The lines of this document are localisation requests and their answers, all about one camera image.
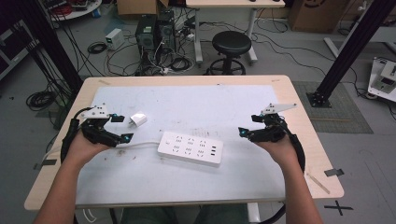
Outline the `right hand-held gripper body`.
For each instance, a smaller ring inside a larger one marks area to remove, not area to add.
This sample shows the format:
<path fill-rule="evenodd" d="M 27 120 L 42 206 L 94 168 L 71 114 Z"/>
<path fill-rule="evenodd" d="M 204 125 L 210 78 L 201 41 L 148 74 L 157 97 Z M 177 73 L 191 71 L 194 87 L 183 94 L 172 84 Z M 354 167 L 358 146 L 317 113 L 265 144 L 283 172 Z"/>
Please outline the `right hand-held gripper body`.
<path fill-rule="evenodd" d="M 277 142 L 286 134 L 291 135 L 287 122 L 279 115 L 279 112 L 296 107 L 297 104 L 269 104 L 260 115 L 264 116 L 265 127 L 263 129 L 250 131 L 251 142 Z"/>

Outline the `white charger plug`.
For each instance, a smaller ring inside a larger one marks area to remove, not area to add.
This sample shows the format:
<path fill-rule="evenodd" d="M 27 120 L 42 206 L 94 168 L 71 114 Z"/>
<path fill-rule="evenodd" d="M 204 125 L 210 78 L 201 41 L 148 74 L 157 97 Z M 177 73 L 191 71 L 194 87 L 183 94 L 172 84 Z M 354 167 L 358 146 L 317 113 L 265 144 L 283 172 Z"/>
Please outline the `white charger plug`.
<path fill-rule="evenodd" d="M 148 117 L 142 112 L 136 112 L 130 117 L 130 123 L 139 127 L 148 121 Z"/>

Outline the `white power strip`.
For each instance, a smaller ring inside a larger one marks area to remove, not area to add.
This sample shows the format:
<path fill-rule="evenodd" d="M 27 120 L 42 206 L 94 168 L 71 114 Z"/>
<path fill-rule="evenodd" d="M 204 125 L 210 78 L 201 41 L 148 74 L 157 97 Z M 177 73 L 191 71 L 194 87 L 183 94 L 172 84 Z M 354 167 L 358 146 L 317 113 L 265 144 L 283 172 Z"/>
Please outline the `white power strip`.
<path fill-rule="evenodd" d="M 223 143 L 218 140 L 182 133 L 164 132 L 158 153 L 167 158 L 219 166 Z"/>

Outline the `person's right hand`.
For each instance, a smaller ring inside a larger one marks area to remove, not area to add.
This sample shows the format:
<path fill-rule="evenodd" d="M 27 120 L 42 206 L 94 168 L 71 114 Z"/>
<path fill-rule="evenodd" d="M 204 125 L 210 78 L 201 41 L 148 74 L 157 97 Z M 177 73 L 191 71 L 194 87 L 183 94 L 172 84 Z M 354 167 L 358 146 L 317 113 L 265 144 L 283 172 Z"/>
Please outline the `person's right hand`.
<path fill-rule="evenodd" d="M 257 146 L 266 150 L 270 154 L 271 158 L 280 166 L 282 170 L 301 170 L 295 149 L 287 136 L 283 137 L 281 140 L 275 143 L 258 142 Z"/>

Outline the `white table mat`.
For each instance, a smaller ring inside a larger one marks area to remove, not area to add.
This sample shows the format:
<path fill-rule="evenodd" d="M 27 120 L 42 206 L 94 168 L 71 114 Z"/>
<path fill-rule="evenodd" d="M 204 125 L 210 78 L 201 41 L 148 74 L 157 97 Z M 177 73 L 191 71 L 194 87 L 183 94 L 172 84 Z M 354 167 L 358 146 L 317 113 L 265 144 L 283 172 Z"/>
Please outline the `white table mat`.
<path fill-rule="evenodd" d="M 109 122 L 113 133 L 132 133 L 95 156 L 78 178 L 79 207 L 277 201 L 285 196 L 283 175 L 267 152 L 240 137 L 258 129 L 251 116 L 276 101 L 273 89 L 257 85 L 102 87 L 94 105 L 131 117 L 140 127 Z M 220 140 L 218 165 L 165 158 L 157 144 L 166 132 Z"/>

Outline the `black tape piece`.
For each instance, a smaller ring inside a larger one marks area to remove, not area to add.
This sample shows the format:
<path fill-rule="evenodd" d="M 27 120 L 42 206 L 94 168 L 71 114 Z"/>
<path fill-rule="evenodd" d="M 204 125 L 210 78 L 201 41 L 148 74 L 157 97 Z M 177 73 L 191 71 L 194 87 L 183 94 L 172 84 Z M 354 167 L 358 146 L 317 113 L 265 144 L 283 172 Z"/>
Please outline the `black tape piece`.
<path fill-rule="evenodd" d="M 333 175 L 340 176 L 340 175 L 344 175 L 345 173 L 344 173 L 344 171 L 342 169 L 334 169 L 333 168 L 331 170 L 324 171 L 324 174 L 327 177 L 329 177 L 329 176 L 333 176 Z"/>
<path fill-rule="evenodd" d="M 36 163 L 36 164 L 34 165 L 34 170 L 41 170 L 41 168 L 42 168 L 43 166 L 55 165 L 56 162 L 57 162 L 56 159 L 43 160 L 42 162 Z"/>

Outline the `grey floor mat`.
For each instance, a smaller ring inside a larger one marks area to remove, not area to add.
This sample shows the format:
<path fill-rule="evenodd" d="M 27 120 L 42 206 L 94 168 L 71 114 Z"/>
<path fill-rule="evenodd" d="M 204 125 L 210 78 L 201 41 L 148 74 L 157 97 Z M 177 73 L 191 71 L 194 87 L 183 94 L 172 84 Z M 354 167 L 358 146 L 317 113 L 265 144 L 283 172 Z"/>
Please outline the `grey floor mat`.
<path fill-rule="evenodd" d="M 332 92 L 330 105 L 323 107 L 313 107 L 307 96 L 316 90 L 318 82 L 293 81 L 292 84 L 317 133 L 373 132 L 343 84 Z"/>

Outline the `black round stool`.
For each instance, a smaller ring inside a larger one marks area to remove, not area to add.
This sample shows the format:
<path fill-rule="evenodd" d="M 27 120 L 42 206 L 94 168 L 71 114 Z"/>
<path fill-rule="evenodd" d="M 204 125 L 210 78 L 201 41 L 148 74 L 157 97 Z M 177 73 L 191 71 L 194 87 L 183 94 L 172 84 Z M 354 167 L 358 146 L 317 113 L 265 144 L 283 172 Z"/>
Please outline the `black round stool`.
<path fill-rule="evenodd" d="M 206 69 L 207 75 L 215 75 L 221 72 L 223 75 L 232 75 L 238 72 L 240 75 L 246 73 L 246 68 L 238 59 L 251 48 L 250 38 L 240 32 L 223 31 L 216 34 L 212 39 L 212 46 L 218 54 L 224 58 L 215 60 Z"/>

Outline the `white power supply box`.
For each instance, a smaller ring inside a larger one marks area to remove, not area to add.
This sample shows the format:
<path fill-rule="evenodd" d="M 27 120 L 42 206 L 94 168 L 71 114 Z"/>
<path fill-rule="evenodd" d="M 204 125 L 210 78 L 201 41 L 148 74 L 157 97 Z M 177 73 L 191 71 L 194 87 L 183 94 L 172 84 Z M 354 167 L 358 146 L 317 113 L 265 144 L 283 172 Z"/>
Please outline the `white power supply box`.
<path fill-rule="evenodd" d="M 125 42 L 122 30 L 115 28 L 106 36 L 106 43 L 109 49 L 116 50 Z"/>

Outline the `black computer tower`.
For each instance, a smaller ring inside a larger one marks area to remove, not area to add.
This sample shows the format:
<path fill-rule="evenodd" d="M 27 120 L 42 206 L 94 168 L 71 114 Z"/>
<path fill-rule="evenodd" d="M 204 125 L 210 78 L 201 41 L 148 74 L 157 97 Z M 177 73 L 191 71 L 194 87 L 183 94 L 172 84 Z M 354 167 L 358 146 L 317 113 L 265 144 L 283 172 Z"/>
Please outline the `black computer tower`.
<path fill-rule="evenodd" d="M 158 25 L 163 43 L 163 54 L 176 50 L 174 11 L 162 11 L 158 17 Z"/>
<path fill-rule="evenodd" d="M 141 16 L 135 30 L 139 52 L 150 60 L 154 59 L 154 52 L 157 47 L 156 21 L 156 15 L 144 14 Z"/>

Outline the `person's legs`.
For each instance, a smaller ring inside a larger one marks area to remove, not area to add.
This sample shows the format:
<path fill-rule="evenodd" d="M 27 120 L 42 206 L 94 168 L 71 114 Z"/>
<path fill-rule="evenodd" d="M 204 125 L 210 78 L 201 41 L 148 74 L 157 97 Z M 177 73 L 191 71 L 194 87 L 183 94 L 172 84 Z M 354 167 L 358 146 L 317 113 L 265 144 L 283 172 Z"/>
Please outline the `person's legs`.
<path fill-rule="evenodd" d="M 125 208 L 120 224 L 249 224 L 249 220 L 245 204 L 211 204 Z"/>

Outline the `black metal stand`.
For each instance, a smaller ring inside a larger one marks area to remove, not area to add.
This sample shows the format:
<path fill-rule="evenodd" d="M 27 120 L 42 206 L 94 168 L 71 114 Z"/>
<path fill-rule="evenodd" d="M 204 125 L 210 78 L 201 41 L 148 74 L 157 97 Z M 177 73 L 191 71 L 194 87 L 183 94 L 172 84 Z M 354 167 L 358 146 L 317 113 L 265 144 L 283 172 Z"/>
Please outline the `black metal stand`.
<path fill-rule="evenodd" d="M 73 94 L 78 94 L 83 81 L 66 54 L 56 32 L 51 28 L 45 10 L 38 0 L 13 0 L 29 30 L 39 40 L 54 65 L 58 68 Z"/>
<path fill-rule="evenodd" d="M 395 7 L 396 0 L 374 0 L 367 8 L 325 78 L 314 92 L 306 94 L 312 107 L 330 107 L 332 92 Z"/>

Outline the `black tape cross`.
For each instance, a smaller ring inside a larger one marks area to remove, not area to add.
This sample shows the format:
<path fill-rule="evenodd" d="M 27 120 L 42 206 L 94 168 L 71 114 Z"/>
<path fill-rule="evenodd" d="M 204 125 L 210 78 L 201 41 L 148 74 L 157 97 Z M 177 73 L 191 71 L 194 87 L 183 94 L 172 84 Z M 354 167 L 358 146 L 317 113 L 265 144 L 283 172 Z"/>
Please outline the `black tape cross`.
<path fill-rule="evenodd" d="M 342 216 L 344 211 L 353 211 L 353 208 L 350 206 L 343 206 L 338 201 L 335 201 L 333 205 L 324 205 L 325 209 L 334 209 L 337 210 L 339 215 Z"/>

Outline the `white-legged desk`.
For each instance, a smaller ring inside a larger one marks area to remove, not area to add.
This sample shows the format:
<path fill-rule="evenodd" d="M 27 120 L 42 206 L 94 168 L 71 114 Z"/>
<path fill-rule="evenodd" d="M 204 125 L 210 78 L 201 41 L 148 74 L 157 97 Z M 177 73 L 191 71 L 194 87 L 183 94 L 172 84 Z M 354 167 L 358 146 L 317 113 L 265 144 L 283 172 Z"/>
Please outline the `white-legged desk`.
<path fill-rule="evenodd" d="M 220 16 L 229 21 L 237 21 L 246 14 L 247 36 L 251 37 L 257 11 L 260 8 L 282 8 L 285 3 L 283 0 L 186 0 L 186 6 L 194 10 L 194 56 L 195 62 L 201 65 L 204 61 L 200 37 L 201 22 L 214 22 Z"/>

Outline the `large cardboard box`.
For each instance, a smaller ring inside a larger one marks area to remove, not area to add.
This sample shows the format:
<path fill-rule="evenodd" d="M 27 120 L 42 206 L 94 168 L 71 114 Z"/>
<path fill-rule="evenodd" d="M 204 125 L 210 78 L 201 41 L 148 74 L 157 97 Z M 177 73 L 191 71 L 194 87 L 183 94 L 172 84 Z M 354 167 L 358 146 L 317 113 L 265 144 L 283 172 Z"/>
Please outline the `large cardboard box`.
<path fill-rule="evenodd" d="M 294 0 L 288 22 L 296 32 L 329 34 L 341 20 L 350 0 Z"/>

